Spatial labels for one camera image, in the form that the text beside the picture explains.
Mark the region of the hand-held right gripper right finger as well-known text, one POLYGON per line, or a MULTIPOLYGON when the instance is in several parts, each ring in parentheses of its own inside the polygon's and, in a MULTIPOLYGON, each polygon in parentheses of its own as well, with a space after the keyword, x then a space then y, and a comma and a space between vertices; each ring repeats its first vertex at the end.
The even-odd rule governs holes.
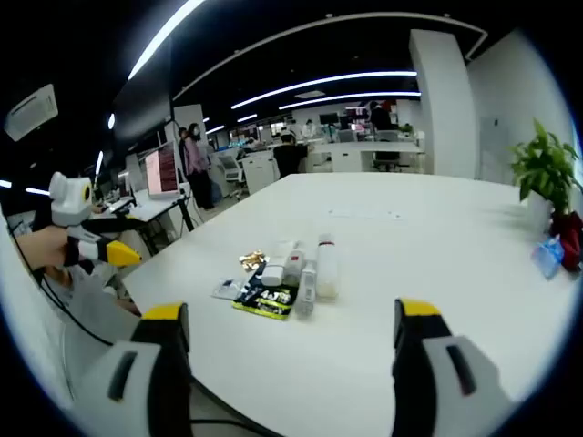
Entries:
POLYGON ((489 436, 515 404, 497 366, 429 302, 394 302, 393 436, 489 436))

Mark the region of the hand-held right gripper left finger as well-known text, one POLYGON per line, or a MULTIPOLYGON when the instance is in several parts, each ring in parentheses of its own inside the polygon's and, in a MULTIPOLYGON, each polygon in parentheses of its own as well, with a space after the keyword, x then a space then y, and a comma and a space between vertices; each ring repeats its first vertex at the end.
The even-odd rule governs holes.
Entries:
POLYGON ((103 344, 67 328, 71 419, 85 436, 189 436, 189 309, 127 314, 103 344))

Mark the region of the person's left hand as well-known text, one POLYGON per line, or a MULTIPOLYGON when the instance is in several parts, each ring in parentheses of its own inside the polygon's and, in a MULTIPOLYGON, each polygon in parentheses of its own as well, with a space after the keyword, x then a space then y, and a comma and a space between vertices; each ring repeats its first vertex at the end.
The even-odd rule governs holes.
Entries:
POLYGON ((31 270, 65 263, 68 235, 62 228, 48 226, 20 235, 15 241, 31 270))

